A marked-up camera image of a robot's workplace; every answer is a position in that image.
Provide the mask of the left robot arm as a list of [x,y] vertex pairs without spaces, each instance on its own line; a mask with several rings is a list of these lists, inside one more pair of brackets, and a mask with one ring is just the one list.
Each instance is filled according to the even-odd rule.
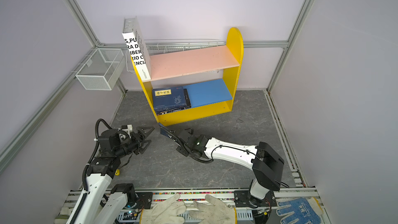
[[125,208],[136,215],[151,208],[152,195],[137,193],[132,183],[116,184],[106,191],[122,168],[121,159],[145,152],[151,141],[149,135],[154,127],[123,125],[112,128],[104,119],[95,124],[95,147],[85,165],[83,189],[68,219],[69,224],[113,224]]

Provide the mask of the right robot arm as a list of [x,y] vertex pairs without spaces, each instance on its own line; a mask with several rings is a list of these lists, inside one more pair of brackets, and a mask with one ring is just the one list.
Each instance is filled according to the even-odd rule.
[[253,171],[255,179],[245,198],[236,200],[244,206],[257,208],[269,199],[271,192],[280,191],[285,161],[268,143],[238,145],[208,135],[195,136],[193,131],[188,130],[178,135],[172,132],[167,137],[177,143],[179,153],[197,162],[223,160]]

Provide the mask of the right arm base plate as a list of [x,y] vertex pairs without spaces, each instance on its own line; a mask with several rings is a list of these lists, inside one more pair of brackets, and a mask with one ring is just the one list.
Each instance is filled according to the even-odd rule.
[[249,190],[234,191],[234,203],[236,207],[276,207],[276,198],[273,191],[268,191],[263,199],[253,197]]

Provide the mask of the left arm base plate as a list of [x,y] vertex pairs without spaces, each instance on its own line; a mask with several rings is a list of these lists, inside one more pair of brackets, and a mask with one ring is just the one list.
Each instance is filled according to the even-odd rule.
[[127,194],[127,204],[124,209],[150,209],[153,192],[136,192]]

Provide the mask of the white book black lettering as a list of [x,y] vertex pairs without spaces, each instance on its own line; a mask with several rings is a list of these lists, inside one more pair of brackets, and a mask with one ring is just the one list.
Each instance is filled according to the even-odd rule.
[[136,17],[124,20],[122,35],[140,79],[143,82],[151,81],[150,55]]

